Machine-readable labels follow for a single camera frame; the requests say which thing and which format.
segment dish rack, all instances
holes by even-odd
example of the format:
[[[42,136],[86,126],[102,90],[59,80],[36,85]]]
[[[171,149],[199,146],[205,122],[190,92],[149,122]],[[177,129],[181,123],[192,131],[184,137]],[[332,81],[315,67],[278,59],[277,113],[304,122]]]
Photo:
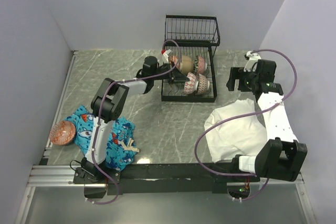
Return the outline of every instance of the dish rack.
[[[161,101],[170,102],[214,102],[217,97],[217,87],[214,68],[214,54],[219,46],[219,34],[216,17],[166,15],[165,40],[175,40],[182,55],[189,56],[194,61],[201,56],[207,63],[203,73],[210,82],[209,90],[201,95],[185,94],[184,82],[163,80],[161,86]],[[178,55],[178,49],[172,42],[167,42],[165,49]]]

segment white towel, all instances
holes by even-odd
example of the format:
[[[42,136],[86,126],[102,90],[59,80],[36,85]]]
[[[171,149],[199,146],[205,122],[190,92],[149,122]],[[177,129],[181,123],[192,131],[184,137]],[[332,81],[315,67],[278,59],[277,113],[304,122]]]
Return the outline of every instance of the white towel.
[[[210,114],[204,129],[232,116],[254,112],[254,101],[246,99],[218,109]],[[232,159],[237,154],[256,156],[267,142],[265,127],[257,116],[248,116],[224,123],[206,134],[213,162]]]

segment red mesh bowl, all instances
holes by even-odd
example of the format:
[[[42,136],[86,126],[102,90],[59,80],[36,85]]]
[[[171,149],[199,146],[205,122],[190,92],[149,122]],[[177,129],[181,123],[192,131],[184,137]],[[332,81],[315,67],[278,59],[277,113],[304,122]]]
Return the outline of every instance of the red mesh bowl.
[[[76,135],[76,127],[69,121],[60,121],[55,124],[49,134],[50,141],[57,145],[69,144]]]

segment blue patterned cloth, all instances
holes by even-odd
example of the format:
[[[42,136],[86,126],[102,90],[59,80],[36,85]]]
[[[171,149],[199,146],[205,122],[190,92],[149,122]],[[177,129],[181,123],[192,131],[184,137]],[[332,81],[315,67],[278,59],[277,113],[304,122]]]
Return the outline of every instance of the blue patterned cloth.
[[[73,123],[76,127],[75,144],[86,154],[90,146],[93,115],[81,105],[71,116],[65,118],[66,121]],[[122,117],[117,119],[112,127],[109,140],[106,146],[106,166],[116,170],[123,170],[134,160],[137,152],[125,150],[122,145],[128,146],[130,138],[133,139],[135,125]]]

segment marble countertop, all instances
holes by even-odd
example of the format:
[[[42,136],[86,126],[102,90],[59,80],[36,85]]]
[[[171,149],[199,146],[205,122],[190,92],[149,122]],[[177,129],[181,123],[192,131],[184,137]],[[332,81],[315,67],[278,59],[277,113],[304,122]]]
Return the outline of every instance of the marble countertop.
[[[194,144],[204,131],[204,122],[215,108],[226,106],[237,99],[253,99],[251,93],[229,92],[226,82],[230,67],[244,66],[246,50],[217,50],[214,57],[217,99],[214,103],[161,102],[161,81],[145,95],[127,98],[121,116],[135,124],[134,139],[140,153],[134,163],[194,163]],[[90,103],[104,78],[114,80],[134,78],[142,68],[144,58],[153,55],[161,59],[159,50],[86,50],[76,55],[61,120],[83,104],[91,111]],[[198,146],[203,162],[211,162],[206,139]],[[74,143],[53,145],[48,165],[69,165],[83,154]]]

